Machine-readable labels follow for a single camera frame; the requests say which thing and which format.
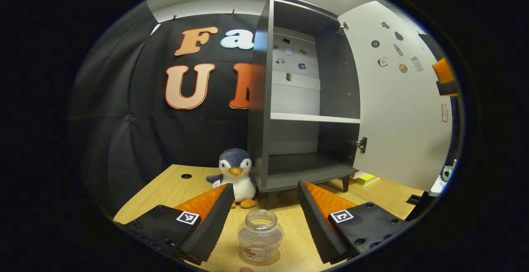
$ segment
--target penguin orange feet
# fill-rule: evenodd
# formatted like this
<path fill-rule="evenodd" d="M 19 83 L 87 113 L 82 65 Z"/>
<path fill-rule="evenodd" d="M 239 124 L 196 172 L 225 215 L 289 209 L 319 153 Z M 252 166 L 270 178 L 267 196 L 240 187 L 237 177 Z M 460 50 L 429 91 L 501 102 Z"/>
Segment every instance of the penguin orange feet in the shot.
<path fill-rule="evenodd" d="M 255 206 L 255 201 L 253 199 L 244 199 L 241 202 L 241 208 L 251 208 Z"/>

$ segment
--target black curtain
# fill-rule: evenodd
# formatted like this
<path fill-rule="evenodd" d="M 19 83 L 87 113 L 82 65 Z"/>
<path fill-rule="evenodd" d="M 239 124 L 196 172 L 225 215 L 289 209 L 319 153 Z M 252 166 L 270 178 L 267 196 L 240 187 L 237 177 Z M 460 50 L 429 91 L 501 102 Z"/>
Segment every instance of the black curtain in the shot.
<path fill-rule="evenodd" d="M 246 148 L 247 110 L 230 108 L 236 63 L 253 50 L 224 48 L 231 29 L 255 31 L 258 16 L 204 14 L 158 24 L 145 2 L 96 42 L 79 70 L 70 103 L 74 155 L 89 192 L 103 212 L 117 211 L 171 164 L 216 167 L 226 148 Z M 200 52 L 176 57 L 183 31 L 215 26 Z M 187 65 L 181 93 L 193 95 L 200 63 L 213 63 L 204 102 L 176 110 L 165 101 L 166 70 Z"/>

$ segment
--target cabinet leg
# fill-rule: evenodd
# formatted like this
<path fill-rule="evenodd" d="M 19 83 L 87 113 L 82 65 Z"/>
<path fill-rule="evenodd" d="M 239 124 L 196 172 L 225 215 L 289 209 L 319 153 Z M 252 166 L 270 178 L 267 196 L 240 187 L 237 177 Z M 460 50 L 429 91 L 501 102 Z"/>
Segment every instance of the cabinet leg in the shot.
<path fill-rule="evenodd" d="M 349 190 L 349 175 L 342 177 L 343 192 L 346 193 Z"/>
<path fill-rule="evenodd" d="M 264 208 L 266 210 L 270 210 L 270 208 L 272 207 L 272 203 L 275 201 L 277 197 L 277 193 L 272 191 L 270 193 L 266 193 L 266 199 L 264 201 Z"/>

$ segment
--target table surface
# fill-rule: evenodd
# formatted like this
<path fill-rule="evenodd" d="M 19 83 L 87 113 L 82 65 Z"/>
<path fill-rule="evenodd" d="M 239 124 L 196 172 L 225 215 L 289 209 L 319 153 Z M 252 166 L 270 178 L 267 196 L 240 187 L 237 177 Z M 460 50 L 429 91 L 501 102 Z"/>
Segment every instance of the table surface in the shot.
<path fill-rule="evenodd" d="M 191 174 L 192 177 L 183 179 L 182 174 Z M 134 195 L 119 210 L 114 221 L 129 223 L 157 205 L 174 207 L 209 191 L 212 184 L 206 182 L 205 178 L 214 174 L 219 174 L 218 168 L 172 165 Z M 418 196 L 423 194 L 419 189 L 385 179 L 380 179 L 366 187 L 355 184 L 352 180 L 350 182 L 347 193 L 342 192 L 342 180 L 339 179 L 318 185 L 358 205 L 373 202 L 401 219 L 406 219 L 414 208 L 414 205 L 406 203 L 408 198 L 412 194 Z M 242 209 L 237 205 L 235 209 L 230 210 L 215 249 L 208 261 L 203 262 L 199 267 L 212 272 L 238 272 L 240 267 L 251 267 L 255 272 L 319 272 L 340 264 L 321 262 L 303 210 L 297 202 L 296 191 L 296 189 L 281 191 L 271 207 L 285 233 L 283 243 L 279 247 L 278 261 L 268 266 L 253 266 L 245 263 L 238 255 L 240 247 L 236 235 L 237 228 L 244 221 L 246 214 L 264 206 L 266 195 L 257 193 L 255 197 L 257 206 L 254 208 Z"/>

